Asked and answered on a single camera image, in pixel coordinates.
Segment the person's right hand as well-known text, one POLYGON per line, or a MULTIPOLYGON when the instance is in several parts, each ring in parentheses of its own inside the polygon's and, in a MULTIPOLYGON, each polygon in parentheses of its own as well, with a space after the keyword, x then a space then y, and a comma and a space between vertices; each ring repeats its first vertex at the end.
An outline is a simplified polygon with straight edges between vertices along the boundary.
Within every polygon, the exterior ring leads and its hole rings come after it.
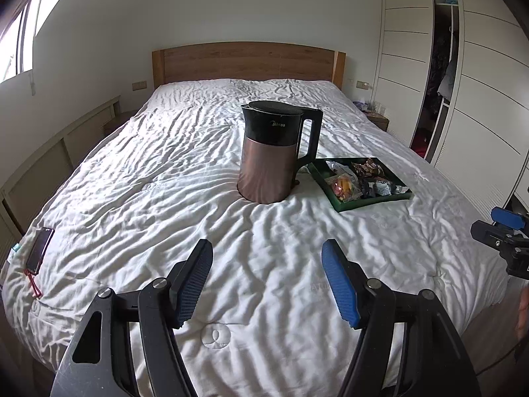
POLYGON ((518 306, 518 317, 515 328, 516 337, 522 340, 528 330, 528 294, 523 293, 518 306))

